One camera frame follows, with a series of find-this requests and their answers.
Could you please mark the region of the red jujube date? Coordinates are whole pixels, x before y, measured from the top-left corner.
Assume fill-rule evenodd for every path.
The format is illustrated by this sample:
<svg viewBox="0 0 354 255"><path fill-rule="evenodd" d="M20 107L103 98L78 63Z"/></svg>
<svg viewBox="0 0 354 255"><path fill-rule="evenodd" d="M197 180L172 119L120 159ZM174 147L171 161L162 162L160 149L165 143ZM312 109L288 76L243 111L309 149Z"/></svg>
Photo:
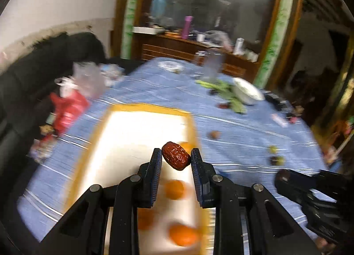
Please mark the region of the red jujube date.
<svg viewBox="0 0 354 255"><path fill-rule="evenodd" d="M177 143L171 141L162 147L162 155L165 161L175 170L184 170L191 162L190 155Z"/></svg>

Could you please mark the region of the brown longan fruit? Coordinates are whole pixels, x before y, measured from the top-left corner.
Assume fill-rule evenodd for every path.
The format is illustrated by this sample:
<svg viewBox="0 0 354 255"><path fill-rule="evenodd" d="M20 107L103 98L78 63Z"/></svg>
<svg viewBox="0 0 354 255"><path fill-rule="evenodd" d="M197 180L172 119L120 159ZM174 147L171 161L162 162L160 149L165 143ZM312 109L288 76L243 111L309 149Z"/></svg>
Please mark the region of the brown longan fruit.
<svg viewBox="0 0 354 255"><path fill-rule="evenodd" d="M209 132L210 139L217 140L217 139L220 138L220 136L221 136L221 132L220 131L210 131Z"/></svg>

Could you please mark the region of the orange tangerine pair left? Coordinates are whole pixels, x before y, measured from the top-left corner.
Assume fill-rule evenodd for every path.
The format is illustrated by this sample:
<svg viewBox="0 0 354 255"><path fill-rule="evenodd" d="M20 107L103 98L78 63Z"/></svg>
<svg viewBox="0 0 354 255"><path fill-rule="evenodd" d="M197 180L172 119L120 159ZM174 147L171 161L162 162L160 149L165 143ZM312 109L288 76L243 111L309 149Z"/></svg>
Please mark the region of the orange tangerine pair left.
<svg viewBox="0 0 354 255"><path fill-rule="evenodd" d="M154 210L149 208L139 208L137 210L137 227L138 230L148 230L154 223Z"/></svg>

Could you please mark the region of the yellow rimmed white tray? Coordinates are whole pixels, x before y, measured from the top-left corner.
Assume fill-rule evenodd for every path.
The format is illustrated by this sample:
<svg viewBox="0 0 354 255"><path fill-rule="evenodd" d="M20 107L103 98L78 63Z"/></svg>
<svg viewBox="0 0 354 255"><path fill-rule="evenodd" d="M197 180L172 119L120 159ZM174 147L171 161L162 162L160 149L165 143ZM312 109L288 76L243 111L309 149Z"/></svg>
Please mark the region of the yellow rimmed white tray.
<svg viewBox="0 0 354 255"><path fill-rule="evenodd" d="M149 162L154 149L168 141L181 145L187 152L197 147L197 133L189 112L143 103L111 106L79 159L65 207L70 208L94 184L106 188L126 178L140 181L140 165ZM169 180L185 184L182 199L165 197L164 184ZM201 208L197 201L190 166L177 171L162 161L157 198L151 209L155 213L153 226L139 230L141 254L212 253L211 211ZM169 239L173 223L198 229L200 241L189 247L175 245Z"/></svg>

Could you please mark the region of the green grape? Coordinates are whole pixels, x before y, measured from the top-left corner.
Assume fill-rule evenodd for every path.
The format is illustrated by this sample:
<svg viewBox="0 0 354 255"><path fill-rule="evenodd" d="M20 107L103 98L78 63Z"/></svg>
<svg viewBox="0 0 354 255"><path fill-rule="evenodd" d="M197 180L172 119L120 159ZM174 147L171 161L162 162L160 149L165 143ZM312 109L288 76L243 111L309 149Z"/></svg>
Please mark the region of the green grape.
<svg viewBox="0 0 354 255"><path fill-rule="evenodd" d="M279 158L278 158L278 165L284 165L284 163L285 163L285 158L283 158L282 156L280 156Z"/></svg>
<svg viewBox="0 0 354 255"><path fill-rule="evenodd" d="M276 146L271 145L271 146L269 147L269 152L270 152L270 153L276 154L277 151L278 151L278 148L277 148Z"/></svg>

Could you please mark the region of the blue plaid tablecloth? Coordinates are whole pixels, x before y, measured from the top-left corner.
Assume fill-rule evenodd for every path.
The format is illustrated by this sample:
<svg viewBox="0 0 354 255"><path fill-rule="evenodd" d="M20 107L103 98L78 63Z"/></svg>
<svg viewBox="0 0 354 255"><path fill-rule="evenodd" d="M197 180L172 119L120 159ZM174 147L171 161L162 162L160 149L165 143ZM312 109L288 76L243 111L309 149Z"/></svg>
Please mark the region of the blue plaid tablecloth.
<svg viewBox="0 0 354 255"><path fill-rule="evenodd" d="M17 211L36 241L42 240L64 211L74 168L87 150L90 136L105 112L114 104L142 102L185 110L193 116L197 141L205 161L235 183L263 184L275 192L277 168L269 162L269 147L278 148L284 166L307 175L325 168L322 152L310 128L301 120L287 128L271 118L275 108L262 101L248 106L246 114L218 108L224 100L210 95L195 82L200 67L185 62L180 73L167 71L161 59L153 59L108 88L89 109L59 137L51 155L38 160L38 168L17 201ZM210 131L220 131L210 139Z"/></svg>

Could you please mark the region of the white paper card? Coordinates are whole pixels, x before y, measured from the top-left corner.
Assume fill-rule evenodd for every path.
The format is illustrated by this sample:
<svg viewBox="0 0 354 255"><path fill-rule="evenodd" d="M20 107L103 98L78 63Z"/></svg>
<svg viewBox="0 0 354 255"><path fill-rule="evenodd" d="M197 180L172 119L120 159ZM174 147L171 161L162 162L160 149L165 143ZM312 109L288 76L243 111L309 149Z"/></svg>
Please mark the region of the white paper card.
<svg viewBox="0 0 354 255"><path fill-rule="evenodd" d="M289 125L288 120L286 118L282 118L278 114L271 114L271 118L277 125L281 126L282 128L287 128Z"/></svg>

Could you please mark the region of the white bowl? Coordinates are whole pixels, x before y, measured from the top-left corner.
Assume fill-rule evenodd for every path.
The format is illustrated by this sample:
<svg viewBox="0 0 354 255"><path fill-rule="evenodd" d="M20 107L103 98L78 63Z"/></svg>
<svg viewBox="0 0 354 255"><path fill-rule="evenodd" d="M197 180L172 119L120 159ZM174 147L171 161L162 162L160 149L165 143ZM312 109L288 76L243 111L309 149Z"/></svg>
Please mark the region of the white bowl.
<svg viewBox="0 0 354 255"><path fill-rule="evenodd" d="M265 100L263 93L258 88L240 77L233 78L232 90L240 102L246 105L255 105Z"/></svg>

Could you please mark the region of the red plastic bag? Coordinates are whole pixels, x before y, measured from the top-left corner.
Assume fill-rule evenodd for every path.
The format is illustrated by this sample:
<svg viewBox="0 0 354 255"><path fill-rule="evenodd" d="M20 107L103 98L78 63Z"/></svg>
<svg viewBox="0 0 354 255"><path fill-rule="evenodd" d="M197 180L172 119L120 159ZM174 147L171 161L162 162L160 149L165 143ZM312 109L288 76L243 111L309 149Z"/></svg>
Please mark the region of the red plastic bag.
<svg viewBox="0 0 354 255"><path fill-rule="evenodd" d="M52 126L58 135L64 133L90 106L89 101L77 90L73 90L67 98L51 93L50 99L56 115Z"/></svg>

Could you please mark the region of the clear plastic bag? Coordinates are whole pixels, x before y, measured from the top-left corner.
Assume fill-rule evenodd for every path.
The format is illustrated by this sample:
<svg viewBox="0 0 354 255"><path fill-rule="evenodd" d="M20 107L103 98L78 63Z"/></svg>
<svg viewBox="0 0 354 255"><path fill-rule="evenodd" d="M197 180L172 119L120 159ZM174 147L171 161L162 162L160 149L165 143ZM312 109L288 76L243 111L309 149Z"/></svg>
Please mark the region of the clear plastic bag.
<svg viewBox="0 0 354 255"><path fill-rule="evenodd" d="M87 99L100 97L107 88L122 80L124 69L113 63L74 62L73 75L55 79L63 98L78 91Z"/></svg>

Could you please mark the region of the white tube bottle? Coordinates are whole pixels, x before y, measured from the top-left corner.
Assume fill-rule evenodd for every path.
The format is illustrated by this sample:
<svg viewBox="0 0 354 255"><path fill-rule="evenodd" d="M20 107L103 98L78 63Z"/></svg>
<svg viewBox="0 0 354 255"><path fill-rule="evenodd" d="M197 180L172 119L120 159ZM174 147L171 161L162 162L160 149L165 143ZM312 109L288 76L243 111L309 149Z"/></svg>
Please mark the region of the white tube bottle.
<svg viewBox="0 0 354 255"><path fill-rule="evenodd" d="M244 45L244 39L243 38L237 38L235 46L234 46L233 54L234 55L238 55L238 56L243 55L244 54L243 45Z"/></svg>

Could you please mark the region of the wooden sideboard cabinet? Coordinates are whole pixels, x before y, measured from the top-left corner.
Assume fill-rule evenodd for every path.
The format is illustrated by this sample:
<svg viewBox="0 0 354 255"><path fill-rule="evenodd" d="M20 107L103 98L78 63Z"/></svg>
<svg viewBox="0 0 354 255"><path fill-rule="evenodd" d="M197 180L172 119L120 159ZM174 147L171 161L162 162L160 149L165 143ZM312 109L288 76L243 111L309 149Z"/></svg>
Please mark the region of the wooden sideboard cabinet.
<svg viewBox="0 0 354 255"><path fill-rule="evenodd" d="M136 60L148 61L155 57L169 57L189 62L196 61L197 65L203 65L205 60L197 54L213 50L224 54L223 73L241 77L249 82L256 78L260 63L248 60L243 55L234 54L233 45L227 41L222 40L217 45L213 41L183 39L179 34L166 32L163 28L133 27L131 58Z"/></svg>

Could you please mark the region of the plastic bag on cabinet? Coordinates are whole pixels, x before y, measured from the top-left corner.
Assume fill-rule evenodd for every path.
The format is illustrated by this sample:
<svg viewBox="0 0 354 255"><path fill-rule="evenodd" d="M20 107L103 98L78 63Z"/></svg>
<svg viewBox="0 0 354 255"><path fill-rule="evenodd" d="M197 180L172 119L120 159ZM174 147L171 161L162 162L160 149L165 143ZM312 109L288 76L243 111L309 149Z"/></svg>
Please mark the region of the plastic bag on cabinet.
<svg viewBox="0 0 354 255"><path fill-rule="evenodd" d="M231 52L233 50L232 42L226 32L221 30L208 30L205 32L205 39L209 39L210 42L221 46L223 49Z"/></svg>

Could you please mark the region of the purple thermos bottle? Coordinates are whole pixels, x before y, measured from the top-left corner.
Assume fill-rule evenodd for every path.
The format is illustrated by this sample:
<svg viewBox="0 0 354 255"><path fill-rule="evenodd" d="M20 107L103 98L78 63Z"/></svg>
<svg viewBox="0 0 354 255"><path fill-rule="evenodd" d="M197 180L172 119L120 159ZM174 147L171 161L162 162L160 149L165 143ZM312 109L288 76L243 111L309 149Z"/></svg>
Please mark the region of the purple thermos bottle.
<svg viewBox="0 0 354 255"><path fill-rule="evenodd" d="M182 29L181 38L186 40L189 37L191 22L193 21L193 16L185 16L184 27Z"/></svg>

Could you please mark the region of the black leather sofa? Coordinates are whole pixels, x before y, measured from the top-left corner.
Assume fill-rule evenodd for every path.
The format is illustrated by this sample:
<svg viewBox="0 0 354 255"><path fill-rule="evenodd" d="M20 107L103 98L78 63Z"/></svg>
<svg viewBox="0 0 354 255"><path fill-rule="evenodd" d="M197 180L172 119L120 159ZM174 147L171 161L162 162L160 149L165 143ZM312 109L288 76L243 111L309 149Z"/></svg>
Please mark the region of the black leather sofa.
<svg viewBox="0 0 354 255"><path fill-rule="evenodd" d="M53 110L55 79L72 75L75 62L104 63L101 41L91 32L61 33L32 45L1 74L1 210L22 171L29 150Z"/></svg>

